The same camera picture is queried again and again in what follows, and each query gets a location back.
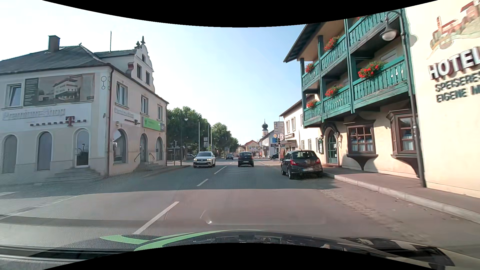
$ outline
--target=road sign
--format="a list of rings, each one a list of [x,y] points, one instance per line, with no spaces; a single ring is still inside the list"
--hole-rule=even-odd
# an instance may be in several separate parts
[[[285,133],[283,121],[273,122],[273,127],[275,134]]]

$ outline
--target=street lamp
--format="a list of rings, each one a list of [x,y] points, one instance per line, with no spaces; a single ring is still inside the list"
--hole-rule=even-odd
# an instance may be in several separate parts
[[[412,106],[413,140],[415,142],[415,149],[417,150],[419,178],[422,186],[427,187],[427,183],[425,182],[425,178],[423,175],[423,153],[420,147],[420,137],[419,137],[420,132],[417,124],[417,103],[415,101],[415,98],[413,97],[412,80],[410,78],[410,60],[409,60],[410,56],[408,55],[408,43],[407,43],[406,33],[403,28],[404,27],[403,17],[400,12],[390,11],[385,15],[386,27],[385,27],[385,30],[380,34],[380,36],[385,41],[392,41],[394,38],[396,38],[398,31],[396,29],[393,29],[390,26],[390,23],[388,22],[388,15],[392,12],[397,14],[400,19],[400,36],[402,38],[402,48],[403,48],[403,54],[405,56],[405,62],[406,62],[405,68],[407,70],[408,95],[410,96],[410,104]]]
[[[183,120],[185,120],[185,122],[188,121],[188,117],[184,117]],[[180,120],[181,124],[180,124],[180,166],[181,166],[181,163],[183,161],[183,121],[182,119]]]

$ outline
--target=green balcony railing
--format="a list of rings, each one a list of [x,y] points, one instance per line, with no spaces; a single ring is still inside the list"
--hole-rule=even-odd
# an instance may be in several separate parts
[[[316,116],[321,116],[322,115],[322,106],[321,102],[317,102],[315,107],[313,108],[306,108],[303,112],[303,120],[307,121],[309,119],[312,119],[313,117]]]
[[[380,12],[372,14],[363,18],[360,18],[356,23],[354,23],[348,30],[348,35],[350,38],[350,45],[354,45],[362,39],[362,37],[368,33],[371,29],[377,26],[379,23],[383,23],[385,20],[385,15],[389,12]],[[396,18],[397,15],[391,13],[389,15],[389,20]]]
[[[335,60],[340,58],[348,49],[346,35],[343,34],[336,42],[335,47],[327,51],[320,57],[320,63],[322,63],[322,70],[328,68]]]
[[[375,77],[355,80],[352,83],[353,100],[405,82],[407,80],[406,64],[404,57],[401,56],[387,63]]]
[[[350,108],[350,86],[344,86],[333,97],[324,97],[324,114]]]
[[[307,86],[309,83],[313,81],[313,79],[320,74],[320,65],[319,62],[315,62],[313,64],[313,70],[305,73],[302,78],[301,78],[301,87],[304,88]]]

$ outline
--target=rear window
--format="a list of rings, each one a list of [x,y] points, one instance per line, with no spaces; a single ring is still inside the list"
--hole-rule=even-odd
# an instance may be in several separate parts
[[[309,159],[309,158],[316,158],[317,155],[313,151],[300,151],[292,153],[292,158],[294,159]]]

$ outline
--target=green sign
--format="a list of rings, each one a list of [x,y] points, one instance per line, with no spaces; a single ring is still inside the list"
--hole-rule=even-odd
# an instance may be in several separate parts
[[[161,132],[165,131],[165,124],[160,123],[159,121],[152,120],[148,117],[143,116],[142,117],[142,127],[158,130]]]

